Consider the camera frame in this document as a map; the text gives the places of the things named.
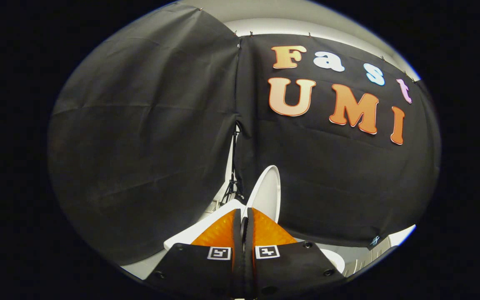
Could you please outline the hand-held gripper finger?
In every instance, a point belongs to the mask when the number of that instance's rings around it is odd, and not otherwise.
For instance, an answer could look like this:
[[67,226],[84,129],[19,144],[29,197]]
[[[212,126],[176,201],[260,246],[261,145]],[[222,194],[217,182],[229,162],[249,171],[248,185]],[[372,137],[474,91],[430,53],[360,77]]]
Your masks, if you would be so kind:
[[257,209],[246,212],[246,298],[311,299],[347,282],[314,242],[296,241]]
[[242,289],[240,209],[219,217],[192,242],[172,245],[145,284],[172,300],[232,300]]

